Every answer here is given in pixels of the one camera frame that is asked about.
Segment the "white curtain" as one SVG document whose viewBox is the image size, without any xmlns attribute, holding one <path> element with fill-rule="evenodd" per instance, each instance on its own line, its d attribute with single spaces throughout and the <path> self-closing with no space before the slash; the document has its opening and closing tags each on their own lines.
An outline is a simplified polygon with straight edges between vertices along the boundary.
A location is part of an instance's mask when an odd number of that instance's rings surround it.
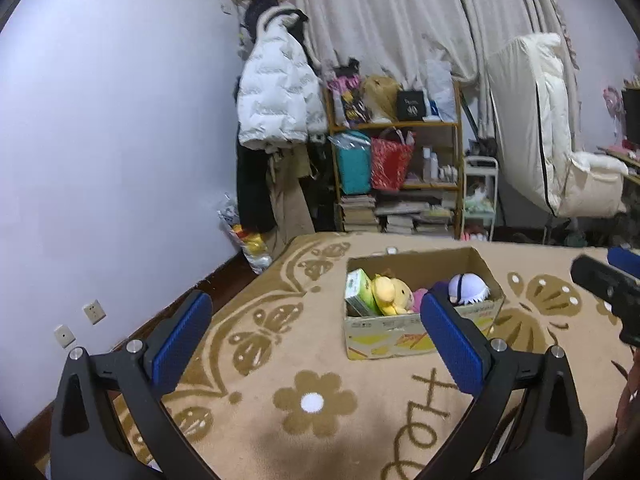
<svg viewBox="0 0 640 480">
<path fill-rule="evenodd" d="M 310 18 L 314 52 L 325 70 L 356 58 L 366 75 L 412 84 L 430 58 L 451 65 L 462 84 L 482 80 L 486 58 L 511 39 L 553 32 L 567 87 L 577 84 L 576 54 L 558 0 L 293 0 Z"/>
</svg>

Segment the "beige patterned rug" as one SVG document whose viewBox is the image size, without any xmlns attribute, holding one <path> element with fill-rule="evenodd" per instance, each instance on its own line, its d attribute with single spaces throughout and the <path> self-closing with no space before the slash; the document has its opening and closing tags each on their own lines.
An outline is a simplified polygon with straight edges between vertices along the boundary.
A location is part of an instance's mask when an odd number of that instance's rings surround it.
<svg viewBox="0 0 640 480">
<path fill-rule="evenodd" d="M 319 233 L 284 254 L 217 312 L 164 405 L 225 479 L 411 479 L 470 403 L 436 353 L 374 360 L 345 344 L 350 260 L 434 252 L 449 240 Z M 478 243 L 506 301 L 491 329 L 516 350 L 567 353 L 588 424 L 586 459 L 610 445 L 634 357 L 620 322 L 570 280 L 574 249 Z"/>
</svg>

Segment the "red gift bag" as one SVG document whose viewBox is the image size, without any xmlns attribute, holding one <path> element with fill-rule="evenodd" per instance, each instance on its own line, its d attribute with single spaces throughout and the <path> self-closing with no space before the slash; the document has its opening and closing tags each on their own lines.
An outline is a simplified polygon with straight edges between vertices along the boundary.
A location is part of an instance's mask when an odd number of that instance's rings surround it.
<svg viewBox="0 0 640 480">
<path fill-rule="evenodd" d="M 404 185 L 414 151 L 414 133 L 387 128 L 371 140 L 371 186 L 395 192 Z"/>
</svg>

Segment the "stack of books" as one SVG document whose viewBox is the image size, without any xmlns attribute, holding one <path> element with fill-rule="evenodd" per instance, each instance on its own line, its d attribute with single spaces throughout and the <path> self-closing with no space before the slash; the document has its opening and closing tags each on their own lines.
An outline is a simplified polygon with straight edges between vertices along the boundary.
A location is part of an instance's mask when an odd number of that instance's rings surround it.
<svg viewBox="0 0 640 480">
<path fill-rule="evenodd" d="M 372 195 L 345 195 L 340 200 L 345 232 L 378 232 L 381 229 L 375 214 Z"/>
</svg>

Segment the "wall socket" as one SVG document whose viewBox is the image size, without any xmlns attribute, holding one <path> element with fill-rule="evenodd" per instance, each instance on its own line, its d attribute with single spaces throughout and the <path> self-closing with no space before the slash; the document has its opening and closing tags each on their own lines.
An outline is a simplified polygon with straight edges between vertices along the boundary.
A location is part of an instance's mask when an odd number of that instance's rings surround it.
<svg viewBox="0 0 640 480">
<path fill-rule="evenodd" d="M 63 349 L 66 349 L 76 341 L 74 333 L 65 324 L 56 326 L 53 333 L 56 341 Z"/>
<path fill-rule="evenodd" d="M 88 318 L 88 321 L 92 325 L 98 324 L 106 317 L 106 313 L 102 308 L 99 300 L 93 300 L 90 304 L 85 304 L 82 307 L 82 310 L 85 313 L 85 316 Z"/>
</svg>

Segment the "lower wall socket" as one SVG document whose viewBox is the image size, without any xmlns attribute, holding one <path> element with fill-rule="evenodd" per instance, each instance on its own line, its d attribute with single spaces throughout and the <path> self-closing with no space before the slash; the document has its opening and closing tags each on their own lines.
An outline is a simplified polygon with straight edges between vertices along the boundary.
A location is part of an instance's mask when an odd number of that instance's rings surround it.
<svg viewBox="0 0 640 480">
<path fill-rule="evenodd" d="M 76 341 L 74 333 L 65 324 L 56 326 L 53 333 L 56 341 L 63 349 L 66 349 Z"/>
</svg>

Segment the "yellow dog plush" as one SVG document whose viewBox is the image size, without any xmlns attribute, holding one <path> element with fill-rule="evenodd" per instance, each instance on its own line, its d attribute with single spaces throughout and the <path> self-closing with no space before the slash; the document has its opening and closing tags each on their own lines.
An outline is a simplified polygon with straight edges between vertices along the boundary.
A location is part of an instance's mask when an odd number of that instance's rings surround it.
<svg viewBox="0 0 640 480">
<path fill-rule="evenodd" d="M 404 315 L 412 312 L 413 292 L 398 278 L 376 274 L 371 282 L 372 295 L 378 310 L 385 316 Z"/>
</svg>

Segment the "purple-haired doll plush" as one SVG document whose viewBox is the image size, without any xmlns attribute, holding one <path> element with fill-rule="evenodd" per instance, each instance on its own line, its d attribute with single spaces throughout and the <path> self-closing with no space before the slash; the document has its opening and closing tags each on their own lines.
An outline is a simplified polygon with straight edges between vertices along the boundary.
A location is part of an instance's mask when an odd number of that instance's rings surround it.
<svg viewBox="0 0 640 480">
<path fill-rule="evenodd" d="M 490 289 L 479 275 L 462 273 L 450 278 L 448 282 L 436 283 L 427 295 L 444 300 L 454 307 L 460 307 L 488 300 Z"/>
</svg>

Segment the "yellow metal shelf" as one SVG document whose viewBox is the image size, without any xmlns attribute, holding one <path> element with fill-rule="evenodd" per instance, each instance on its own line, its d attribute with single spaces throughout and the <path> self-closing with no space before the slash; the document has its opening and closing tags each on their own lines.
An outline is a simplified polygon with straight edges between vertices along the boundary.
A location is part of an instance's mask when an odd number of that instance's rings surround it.
<svg viewBox="0 0 640 480">
<path fill-rule="evenodd" d="M 399 192 L 399 191 L 448 191 L 456 193 L 456 206 L 454 206 L 454 238 L 458 240 L 462 235 L 462 192 L 463 192 L 463 153 L 462 153 L 462 122 L 461 122 L 461 97 L 460 84 L 454 82 L 454 104 L 456 104 L 457 120 L 455 122 L 390 122 L 389 124 L 357 124 L 356 126 L 340 126 L 335 118 L 335 105 L 332 92 L 323 90 L 326 111 L 329 121 L 329 139 L 337 133 L 344 132 L 377 132 L 378 136 L 370 139 L 371 145 L 371 188 L 375 191 Z M 418 144 L 408 144 L 406 137 L 402 135 L 404 130 L 410 133 L 409 139 L 414 140 L 414 134 L 418 130 L 428 128 L 450 128 L 451 142 L 449 145 L 435 146 L 433 151 L 437 155 L 445 154 L 450 158 L 454 168 L 457 169 L 457 177 L 452 182 L 442 180 L 411 180 L 406 181 L 409 170 L 409 162 L 413 154 L 418 150 Z"/>
</svg>

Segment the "pink bear plush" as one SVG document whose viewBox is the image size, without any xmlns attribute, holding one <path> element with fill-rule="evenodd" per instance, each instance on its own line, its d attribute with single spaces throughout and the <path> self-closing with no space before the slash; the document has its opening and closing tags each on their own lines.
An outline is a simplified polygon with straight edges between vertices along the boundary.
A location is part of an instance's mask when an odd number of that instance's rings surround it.
<svg viewBox="0 0 640 480">
<path fill-rule="evenodd" d="M 422 300 L 424 296 L 428 294 L 428 289 L 418 288 L 412 294 L 413 294 L 413 305 L 411 307 L 411 311 L 414 313 L 419 313 L 421 310 Z"/>
</svg>

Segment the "cardboard box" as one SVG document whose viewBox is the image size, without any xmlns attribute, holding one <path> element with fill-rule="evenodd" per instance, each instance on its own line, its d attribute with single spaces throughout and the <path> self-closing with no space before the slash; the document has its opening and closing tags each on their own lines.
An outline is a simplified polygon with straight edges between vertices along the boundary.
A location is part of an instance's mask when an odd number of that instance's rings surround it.
<svg viewBox="0 0 640 480">
<path fill-rule="evenodd" d="M 357 269 L 366 272 L 371 282 L 376 274 L 398 278 L 412 292 L 418 288 L 430 289 L 438 282 L 448 282 L 457 274 L 479 275 L 490 289 L 489 299 L 480 304 L 456 307 L 456 310 L 462 318 L 472 321 L 483 334 L 489 332 L 504 301 L 500 285 L 485 260 L 473 247 L 350 259 L 347 274 Z M 351 360 L 417 356 L 435 350 L 433 341 L 420 320 L 420 312 L 385 316 L 380 311 L 378 316 L 363 318 L 354 315 L 345 301 L 344 333 L 347 356 Z"/>
</svg>

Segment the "green tissue pack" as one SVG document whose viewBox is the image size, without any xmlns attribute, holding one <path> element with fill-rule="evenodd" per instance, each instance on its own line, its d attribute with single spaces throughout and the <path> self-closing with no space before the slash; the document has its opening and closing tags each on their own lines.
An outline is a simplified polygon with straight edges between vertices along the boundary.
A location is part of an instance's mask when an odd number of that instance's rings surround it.
<svg viewBox="0 0 640 480">
<path fill-rule="evenodd" d="M 347 274 L 344 299 L 354 315 L 370 318 L 380 314 L 373 296 L 371 280 L 362 269 Z"/>
</svg>

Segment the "white puffer jacket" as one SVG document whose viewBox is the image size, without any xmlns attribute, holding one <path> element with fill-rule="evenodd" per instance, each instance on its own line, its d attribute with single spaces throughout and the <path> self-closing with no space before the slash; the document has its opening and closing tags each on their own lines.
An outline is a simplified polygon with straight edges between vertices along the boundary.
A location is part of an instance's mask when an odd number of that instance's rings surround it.
<svg viewBox="0 0 640 480">
<path fill-rule="evenodd" d="M 239 142 L 249 150 L 273 152 L 326 140 L 321 81 L 304 14 L 295 6 L 281 4 L 260 14 L 239 81 L 236 112 Z"/>
</svg>

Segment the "beige trench coat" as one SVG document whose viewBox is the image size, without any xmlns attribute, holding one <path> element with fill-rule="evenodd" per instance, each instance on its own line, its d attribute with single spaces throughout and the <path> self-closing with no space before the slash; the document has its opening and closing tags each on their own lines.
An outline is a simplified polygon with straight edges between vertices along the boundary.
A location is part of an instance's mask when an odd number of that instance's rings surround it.
<svg viewBox="0 0 640 480">
<path fill-rule="evenodd" d="M 306 148 L 299 146 L 274 153 L 267 177 L 276 226 L 265 235 L 273 260 L 280 257 L 294 238 L 314 234 L 314 224 L 299 179 L 310 176 Z"/>
</svg>

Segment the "teal bag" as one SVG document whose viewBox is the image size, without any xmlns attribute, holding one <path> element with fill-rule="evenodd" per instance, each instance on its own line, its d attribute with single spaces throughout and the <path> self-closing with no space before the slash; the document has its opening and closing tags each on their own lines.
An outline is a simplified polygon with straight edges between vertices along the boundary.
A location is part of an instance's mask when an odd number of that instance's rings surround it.
<svg viewBox="0 0 640 480">
<path fill-rule="evenodd" d="M 368 194 L 371 191 L 371 140 L 356 130 L 332 136 L 336 148 L 340 187 L 345 195 Z"/>
</svg>

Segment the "plastic bag with toys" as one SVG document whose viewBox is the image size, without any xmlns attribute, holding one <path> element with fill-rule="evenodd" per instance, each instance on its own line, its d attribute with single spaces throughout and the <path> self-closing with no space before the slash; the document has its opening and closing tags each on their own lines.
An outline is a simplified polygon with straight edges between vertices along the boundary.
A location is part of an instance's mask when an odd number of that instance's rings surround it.
<svg viewBox="0 0 640 480">
<path fill-rule="evenodd" d="M 272 263 L 269 249 L 259 233 L 243 228 L 236 199 L 226 194 L 217 212 L 222 227 L 240 248 L 250 268 L 255 274 L 262 274 Z"/>
</svg>

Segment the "upper wall socket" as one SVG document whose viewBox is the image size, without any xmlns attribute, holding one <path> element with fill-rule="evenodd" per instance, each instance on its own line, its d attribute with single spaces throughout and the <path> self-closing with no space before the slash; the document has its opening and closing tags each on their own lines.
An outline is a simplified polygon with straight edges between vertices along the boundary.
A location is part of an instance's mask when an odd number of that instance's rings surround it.
<svg viewBox="0 0 640 480">
<path fill-rule="evenodd" d="M 98 324 L 106 317 L 106 313 L 102 308 L 99 300 L 93 300 L 90 304 L 85 304 L 82 307 L 82 310 L 85 313 L 85 316 L 88 318 L 88 321 L 92 325 Z"/>
</svg>

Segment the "white trolley cart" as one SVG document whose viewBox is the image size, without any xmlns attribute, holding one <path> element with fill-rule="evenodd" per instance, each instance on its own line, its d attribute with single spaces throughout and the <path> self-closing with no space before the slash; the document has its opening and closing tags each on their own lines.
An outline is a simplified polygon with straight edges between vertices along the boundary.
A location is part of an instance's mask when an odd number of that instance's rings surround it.
<svg viewBox="0 0 640 480">
<path fill-rule="evenodd" d="M 463 164 L 462 240 L 494 237 L 498 207 L 498 160 L 487 156 L 466 156 Z"/>
</svg>

